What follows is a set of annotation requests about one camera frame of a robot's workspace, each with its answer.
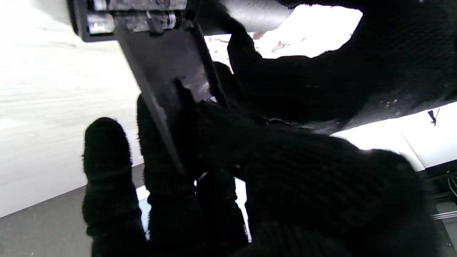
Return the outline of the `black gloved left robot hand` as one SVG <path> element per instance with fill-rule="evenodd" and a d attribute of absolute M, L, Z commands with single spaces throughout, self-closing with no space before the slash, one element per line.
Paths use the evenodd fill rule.
<path fill-rule="evenodd" d="M 214 62 L 230 107 L 261 123 L 333 134 L 456 102 L 455 0 L 281 0 L 362 18 L 339 49 L 266 59 L 233 18 L 230 66 Z"/>

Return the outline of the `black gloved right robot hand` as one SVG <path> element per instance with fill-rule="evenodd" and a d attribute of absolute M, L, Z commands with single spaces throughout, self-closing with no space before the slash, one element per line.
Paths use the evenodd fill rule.
<path fill-rule="evenodd" d="M 85 131 L 82 215 L 93 257 L 437 257 L 424 184 L 401 155 L 259 125 L 212 101 L 192 116 L 196 164 L 181 174 L 137 100 L 145 236 L 121 125 Z"/>

